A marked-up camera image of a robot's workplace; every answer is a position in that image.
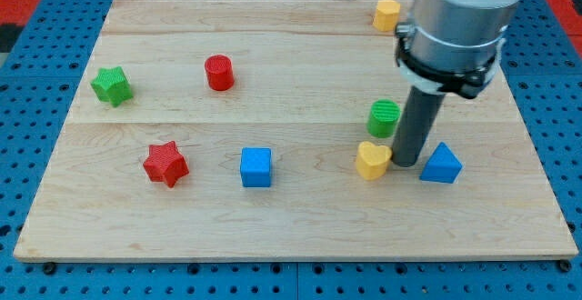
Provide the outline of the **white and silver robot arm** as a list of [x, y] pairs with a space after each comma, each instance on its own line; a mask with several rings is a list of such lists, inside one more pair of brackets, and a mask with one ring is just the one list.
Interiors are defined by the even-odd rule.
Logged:
[[418, 91], [478, 96], [493, 80], [520, 0], [414, 0], [395, 27], [395, 59]]

